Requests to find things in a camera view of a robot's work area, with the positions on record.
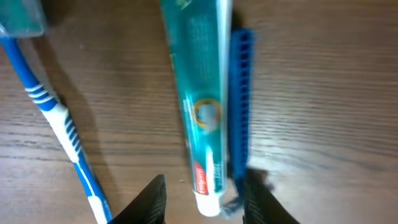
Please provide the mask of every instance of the white cap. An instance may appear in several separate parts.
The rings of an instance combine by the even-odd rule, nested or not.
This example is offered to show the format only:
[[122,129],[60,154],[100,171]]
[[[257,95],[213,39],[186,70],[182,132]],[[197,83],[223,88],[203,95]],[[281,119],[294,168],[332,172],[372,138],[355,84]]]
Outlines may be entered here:
[[202,195],[196,192],[199,212],[207,217],[215,217],[220,213],[220,197],[217,194]]

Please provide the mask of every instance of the wood grain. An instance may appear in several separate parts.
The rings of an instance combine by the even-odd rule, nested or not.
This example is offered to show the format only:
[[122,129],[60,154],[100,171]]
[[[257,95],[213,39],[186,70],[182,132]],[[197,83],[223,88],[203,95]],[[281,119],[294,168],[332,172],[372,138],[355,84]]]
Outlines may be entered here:
[[[48,32],[20,45],[67,103],[113,213],[165,174],[169,223],[241,223],[197,211],[158,0],[44,4]],[[398,2],[235,6],[256,31],[251,165],[301,223],[394,223]],[[2,223],[94,223],[3,51],[0,80]]]

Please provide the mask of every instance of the toothbrush handle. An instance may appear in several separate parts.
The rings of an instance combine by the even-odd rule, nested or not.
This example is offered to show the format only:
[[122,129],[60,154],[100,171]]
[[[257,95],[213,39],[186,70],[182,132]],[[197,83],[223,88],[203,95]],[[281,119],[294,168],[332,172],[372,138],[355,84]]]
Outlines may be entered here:
[[1,42],[22,84],[25,86],[25,91],[40,108],[72,161],[97,222],[99,224],[110,222],[112,215],[105,195],[85,159],[76,127],[68,109],[55,100],[43,84],[36,79],[19,50],[16,40],[2,38]]

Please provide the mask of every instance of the toothpaste tube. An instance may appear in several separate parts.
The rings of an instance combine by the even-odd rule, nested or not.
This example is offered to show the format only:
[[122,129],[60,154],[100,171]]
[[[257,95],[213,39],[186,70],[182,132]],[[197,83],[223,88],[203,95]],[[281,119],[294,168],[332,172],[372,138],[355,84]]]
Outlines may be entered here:
[[230,0],[160,0],[199,212],[220,213],[226,188]]

